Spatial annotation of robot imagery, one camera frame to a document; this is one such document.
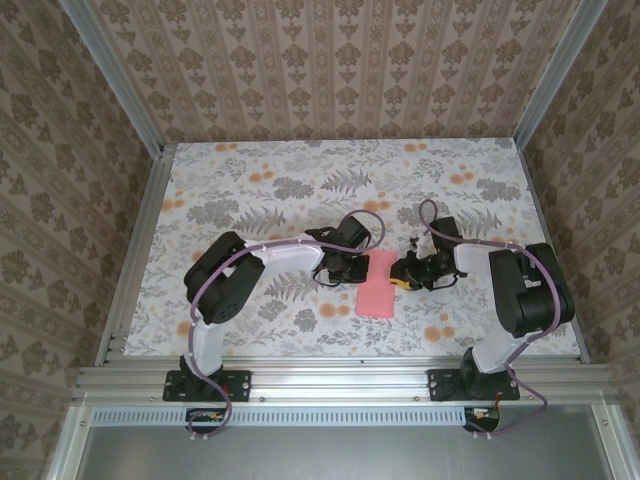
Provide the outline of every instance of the patterned wallpaper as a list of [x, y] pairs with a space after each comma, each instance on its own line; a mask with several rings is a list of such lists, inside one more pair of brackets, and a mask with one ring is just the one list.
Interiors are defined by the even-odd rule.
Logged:
[[640, 445], [640, 2], [610, 1], [526, 148], [587, 346]]
[[579, 0], [91, 0], [165, 142], [511, 136]]
[[150, 158], [57, 1], [0, 2], [0, 478], [93, 363]]

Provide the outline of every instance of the pink sponge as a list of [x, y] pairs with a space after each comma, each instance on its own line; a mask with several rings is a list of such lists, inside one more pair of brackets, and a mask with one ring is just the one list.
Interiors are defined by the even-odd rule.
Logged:
[[393, 318], [396, 287], [389, 281], [389, 273], [398, 256], [387, 250], [372, 250], [365, 255], [370, 257], [369, 271], [367, 281], [358, 285], [356, 315]]

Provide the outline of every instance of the black mounting base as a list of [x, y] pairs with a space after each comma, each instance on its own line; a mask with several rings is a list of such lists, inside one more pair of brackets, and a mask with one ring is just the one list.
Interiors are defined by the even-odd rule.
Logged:
[[[251, 393], [249, 370], [222, 370], [214, 380], [229, 395], [232, 402], [248, 402]], [[223, 398], [213, 387], [195, 377], [191, 372], [171, 370], [167, 373], [162, 399], [165, 402], [222, 402]]]
[[482, 390], [470, 390], [464, 384], [460, 369], [427, 370], [429, 395], [432, 402], [451, 402], [461, 400], [495, 401], [497, 395], [500, 400], [519, 400], [520, 391], [517, 385], [511, 386], [511, 377], [507, 372], [485, 375], [490, 377]]
[[460, 400], [519, 400], [520, 391], [509, 373], [482, 373], [469, 348], [460, 368], [427, 370], [427, 384], [432, 402]]

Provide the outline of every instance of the wire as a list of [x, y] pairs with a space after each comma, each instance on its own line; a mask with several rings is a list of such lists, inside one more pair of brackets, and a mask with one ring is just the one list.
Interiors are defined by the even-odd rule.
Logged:
[[318, 275], [320, 275], [320, 270], [317, 270], [315, 272], [313, 272], [313, 275], [311, 276], [311, 279], [316, 282], [318, 285], [322, 285], [323, 287], [328, 287], [328, 288], [336, 288], [338, 285], [342, 285], [342, 282], [336, 282], [336, 283], [324, 283], [321, 282], [320, 280], [318, 280]]
[[197, 434], [193, 430], [193, 419], [198, 416], [206, 415], [209, 412], [201, 412], [202, 415], [192, 415], [189, 418], [189, 423], [187, 425], [187, 430], [191, 434], [192, 439], [195, 439], [196, 437], [199, 436], [200, 438], [203, 438], [206, 440], [210, 436], [217, 435], [222, 430], [222, 428], [229, 423], [229, 420], [231, 420], [231, 415], [233, 413], [233, 407], [231, 405], [231, 399], [229, 398], [229, 395], [222, 389], [222, 387], [220, 387], [220, 385], [218, 385], [215, 381], [207, 377], [202, 372], [202, 370], [200, 370], [200, 367], [198, 367], [198, 364], [195, 361], [195, 355], [193, 352], [193, 343], [194, 343], [195, 328], [197, 323], [200, 321], [200, 319], [198, 318], [197, 309], [198, 309], [198, 303], [200, 302], [200, 299], [204, 295], [204, 292], [211, 286], [211, 284], [215, 281], [215, 279], [218, 278], [218, 276], [220, 276], [220, 274], [224, 271], [225, 268], [228, 268], [231, 265], [233, 265], [233, 263], [243, 255], [246, 255], [255, 250], [262, 250], [264, 248], [282, 247], [284, 245], [312, 245], [317, 247], [328, 247], [334, 250], [339, 250], [347, 253], [363, 253], [369, 250], [373, 250], [374, 248], [377, 248], [382, 243], [382, 240], [384, 239], [384, 236], [386, 233], [384, 220], [382, 220], [382, 217], [380, 217], [380, 215], [378, 215], [377, 213], [372, 212], [370, 210], [365, 210], [365, 209], [353, 210], [347, 213], [344, 216], [343, 220], [345, 218], [355, 215], [356, 213], [366, 213], [368, 215], [375, 217], [375, 219], [378, 220], [378, 222], [380, 222], [380, 238], [378, 238], [378, 240], [373, 245], [367, 245], [364, 248], [348, 248], [348, 247], [341, 247], [339, 245], [333, 245], [331, 243], [318, 242], [316, 240], [304, 240], [304, 239], [285, 239], [285, 240], [276, 240], [270, 243], [259, 243], [257, 245], [252, 245], [250, 247], [243, 248], [239, 252], [236, 252], [233, 255], [231, 255], [228, 259], [222, 262], [222, 264], [220, 264], [220, 266], [202, 284], [202, 286], [196, 293], [195, 297], [193, 297], [193, 301], [191, 302], [190, 314], [193, 322], [191, 323], [191, 328], [189, 329], [189, 360], [190, 360], [189, 363], [191, 365], [191, 369], [193, 370], [193, 373], [195, 373], [203, 381], [211, 385], [222, 396], [226, 404], [226, 414], [224, 419], [220, 423], [220, 425], [218, 425], [215, 430], [213, 430], [210, 434], [202, 434], [202, 435]]
[[441, 286], [439, 286], [439, 287], [433, 287], [433, 288], [431, 288], [431, 291], [432, 291], [432, 292], [435, 292], [436, 290], [443, 290], [443, 289], [445, 289], [445, 288], [451, 288], [451, 287], [453, 287], [456, 283], [458, 283], [458, 279], [459, 279], [459, 278], [460, 278], [460, 277], [458, 277], [458, 275], [454, 273], [454, 274], [453, 274], [453, 282], [448, 283], [448, 284], [446, 284], [446, 285], [441, 285]]
[[505, 433], [511, 432], [513, 430], [515, 430], [516, 428], [524, 425], [525, 423], [527, 423], [529, 420], [531, 420], [533, 417], [535, 417], [536, 415], [542, 413], [544, 410], [547, 409], [547, 407], [549, 406], [549, 401], [544, 397], [544, 395], [542, 395], [540, 392], [534, 390], [532, 387], [530, 387], [529, 385], [523, 383], [521, 380], [519, 380], [516, 377], [515, 372], [513, 371], [513, 369], [511, 368], [511, 364], [513, 363], [513, 361], [518, 358], [520, 356], [520, 354], [522, 352], [524, 352], [527, 347], [529, 345], [531, 345], [531, 343], [533, 343], [535, 340], [538, 340], [542, 337], [546, 337], [547, 335], [550, 335], [551, 333], [553, 333], [556, 328], [558, 328], [558, 325], [560, 325], [560, 317], [562, 315], [562, 307], [560, 304], [560, 295], [558, 293], [558, 289], [556, 288], [554, 282], [553, 282], [553, 278], [551, 277], [551, 274], [549, 273], [549, 271], [545, 268], [545, 266], [542, 264], [542, 262], [540, 260], [538, 260], [531, 252], [529, 252], [528, 250], [526, 250], [525, 248], [521, 247], [520, 245], [517, 245], [515, 243], [501, 243], [501, 242], [493, 242], [490, 240], [480, 240], [480, 239], [472, 239], [472, 240], [464, 240], [461, 238], [456, 238], [456, 237], [452, 237], [449, 235], [445, 235], [444, 233], [441, 233], [437, 230], [435, 230], [430, 224], [429, 222], [427, 222], [424, 218], [424, 215], [422, 214], [422, 209], [424, 208], [424, 206], [426, 204], [430, 204], [433, 206], [434, 209], [434, 214], [433, 214], [433, 220], [431, 220], [432, 222], [434, 220], [436, 220], [438, 218], [438, 206], [436, 205], [436, 202], [433, 201], [430, 198], [425, 199], [420, 206], [418, 207], [418, 216], [420, 217], [420, 221], [424, 224], [425, 227], [427, 227], [427, 230], [432, 234], [432, 235], [437, 235], [441, 238], [444, 238], [446, 240], [455, 242], [455, 243], [470, 243], [470, 244], [477, 244], [477, 245], [487, 245], [490, 247], [499, 247], [499, 248], [508, 248], [511, 250], [517, 250], [518, 252], [522, 253], [525, 257], [527, 257], [535, 266], [536, 268], [540, 271], [540, 273], [542, 274], [542, 277], [544, 278], [544, 280], [547, 282], [547, 285], [549, 285], [549, 290], [551, 291], [551, 298], [553, 300], [553, 320], [551, 322], [551, 325], [549, 325], [549, 327], [536, 334], [536, 335], [532, 335], [531, 337], [529, 337], [528, 339], [525, 340], [524, 343], [522, 343], [522, 345], [520, 345], [518, 347], [518, 349], [513, 352], [509, 358], [507, 358], [506, 363], [506, 370], [507, 373], [509, 374], [509, 376], [511, 377], [511, 379], [516, 382], [516, 384], [518, 384], [520, 387], [522, 387], [524, 390], [526, 390], [527, 392], [535, 395], [536, 397], [538, 397], [541, 401], [542, 401], [542, 405], [540, 406], [540, 408], [538, 408], [537, 410], [535, 410], [531, 415], [528, 415], [527, 417], [523, 418], [522, 420], [514, 423], [513, 425], [510, 425], [508, 427], [502, 428], [500, 430], [498, 430], [497, 432], [493, 432], [493, 433], [489, 433], [487, 432], [485, 429], [483, 429], [482, 427], [480, 427], [479, 425], [476, 425], [473, 422], [467, 422], [469, 425], [471, 425], [472, 427], [474, 427], [476, 430], [478, 430], [478, 432], [480, 432], [481, 434], [485, 435], [487, 438], [491, 438], [492, 436], [498, 436], [498, 435], [503, 435]]

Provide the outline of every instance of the table surface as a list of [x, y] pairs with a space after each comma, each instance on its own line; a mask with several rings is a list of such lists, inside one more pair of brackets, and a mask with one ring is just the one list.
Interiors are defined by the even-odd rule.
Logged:
[[[404, 256], [409, 238], [424, 230], [417, 207], [427, 197], [455, 217], [465, 238], [545, 240], [511, 139], [180, 144], [125, 355], [186, 351], [183, 277], [225, 231], [287, 238], [367, 208], [387, 226], [380, 248]], [[376, 221], [361, 217], [376, 237]], [[229, 326], [225, 355], [461, 355], [498, 321], [488, 278], [470, 275], [437, 292], [396, 289], [392, 319], [355, 315], [356, 288], [321, 287], [308, 272], [261, 280]], [[527, 353], [578, 355], [573, 328], [562, 326]]]

